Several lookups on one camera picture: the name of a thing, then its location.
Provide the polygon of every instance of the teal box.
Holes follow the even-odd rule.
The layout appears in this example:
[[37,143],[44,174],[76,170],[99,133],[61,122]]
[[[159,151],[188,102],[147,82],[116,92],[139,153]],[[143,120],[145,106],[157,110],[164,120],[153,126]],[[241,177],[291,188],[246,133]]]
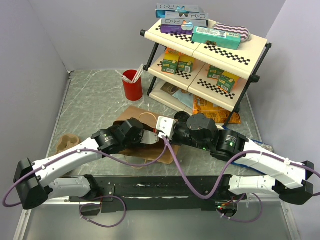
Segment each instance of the teal box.
[[241,36],[232,32],[196,26],[193,29],[192,41],[201,44],[209,42],[218,47],[237,50],[241,43]]

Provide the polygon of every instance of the black and white checkered pattern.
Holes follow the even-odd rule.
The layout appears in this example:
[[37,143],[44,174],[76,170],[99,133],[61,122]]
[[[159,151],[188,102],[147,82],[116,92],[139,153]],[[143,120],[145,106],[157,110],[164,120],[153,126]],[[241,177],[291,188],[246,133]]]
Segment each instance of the black and white checkered pattern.
[[217,87],[216,85],[213,85],[205,80],[199,79],[199,81],[197,82],[197,84],[201,85],[202,87],[205,87],[207,89],[210,89],[211,91],[216,92],[217,94],[220,94],[222,96],[225,96],[228,99],[234,99],[235,94],[234,93],[227,93],[223,90],[221,90],[219,87]]
[[233,55],[232,52],[227,52],[226,50],[222,50],[220,47],[207,43],[204,47],[205,49],[209,49],[211,52],[215,52],[216,54],[220,54],[221,56],[225,56],[228,59],[232,59],[233,61],[238,61],[239,63],[244,63],[244,65],[249,65],[251,62],[250,59],[245,59],[243,56],[239,57],[238,55]]
[[187,79],[187,80],[189,80],[191,77],[191,74],[189,74],[188,72],[185,72],[185,71],[181,71],[181,70],[176,71],[176,75],[178,75],[179,77],[182,77],[184,79]]
[[[161,25],[159,25],[155,30],[161,31]],[[191,44],[195,43],[194,41],[191,41],[191,36],[190,35],[177,34],[177,33],[174,33],[174,32],[164,33],[164,34],[170,34],[171,37],[175,37],[176,39],[180,39],[180,40],[185,41],[187,43],[189,43],[189,42]]]

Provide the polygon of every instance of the wall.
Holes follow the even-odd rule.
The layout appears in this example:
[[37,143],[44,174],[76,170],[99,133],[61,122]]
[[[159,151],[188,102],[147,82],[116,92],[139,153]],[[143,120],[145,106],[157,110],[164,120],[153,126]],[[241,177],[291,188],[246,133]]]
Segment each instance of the wall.
[[[45,157],[67,71],[27,0],[0,1],[0,196],[18,161]],[[17,202],[14,191],[9,202]],[[1,239],[13,239],[22,208],[0,206]]]
[[[128,69],[147,63],[153,43],[140,36],[158,20],[157,3],[194,0],[29,0],[69,71]],[[213,20],[265,37],[285,0],[199,0]]]
[[[286,1],[267,39],[273,43],[249,97],[264,142],[297,162],[309,160],[320,170],[318,78],[320,16],[317,0]],[[315,192],[319,180],[311,177]],[[320,198],[292,206],[302,239],[319,239]]]

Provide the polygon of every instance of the shelf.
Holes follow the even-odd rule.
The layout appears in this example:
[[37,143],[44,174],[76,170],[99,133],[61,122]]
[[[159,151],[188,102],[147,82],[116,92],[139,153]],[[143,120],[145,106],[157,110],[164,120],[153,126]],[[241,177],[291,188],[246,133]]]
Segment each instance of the shelf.
[[200,43],[191,41],[191,35],[162,33],[161,19],[145,32],[144,37],[153,42],[192,56]]
[[[210,20],[208,28],[212,28],[215,23]],[[243,42],[237,50],[232,50],[192,42],[191,35],[161,33],[160,26],[161,20],[146,31],[144,37],[246,80],[251,75],[268,41],[252,34],[251,41]]]
[[163,72],[162,69],[162,60],[164,59],[165,54],[163,53],[154,64],[149,67],[148,72],[153,76],[156,76],[159,79],[162,79],[172,85],[177,86],[178,88],[187,91],[188,87],[195,80],[196,76],[200,72],[200,70],[205,65],[204,62],[196,60],[193,65],[192,72],[185,72],[177,70],[176,74],[171,74],[167,72]]
[[204,65],[187,91],[232,112],[247,80],[240,78],[234,89],[230,93],[226,93],[217,87],[217,80],[207,78],[209,67],[209,64]]
[[176,110],[177,112],[185,111],[188,114],[192,115],[192,109],[186,105],[184,105],[182,102],[180,102],[175,97],[171,96],[170,94],[166,93],[165,91],[162,91],[161,88],[166,82],[163,80],[158,80],[158,84],[155,86],[153,91],[150,93],[150,98],[158,101],[159,103],[162,103],[163,105],[166,105],[167,107]]

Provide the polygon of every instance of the red cup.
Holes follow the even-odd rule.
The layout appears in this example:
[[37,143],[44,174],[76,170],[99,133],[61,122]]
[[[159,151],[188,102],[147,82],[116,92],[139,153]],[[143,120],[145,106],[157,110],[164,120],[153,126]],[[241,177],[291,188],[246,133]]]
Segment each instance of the red cup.
[[[137,73],[137,70],[127,70],[123,73],[123,75],[132,81],[136,73]],[[138,101],[140,98],[142,98],[143,92],[142,92],[141,77],[139,77],[136,83],[128,83],[123,80],[122,82],[123,82],[125,97],[128,100]]]

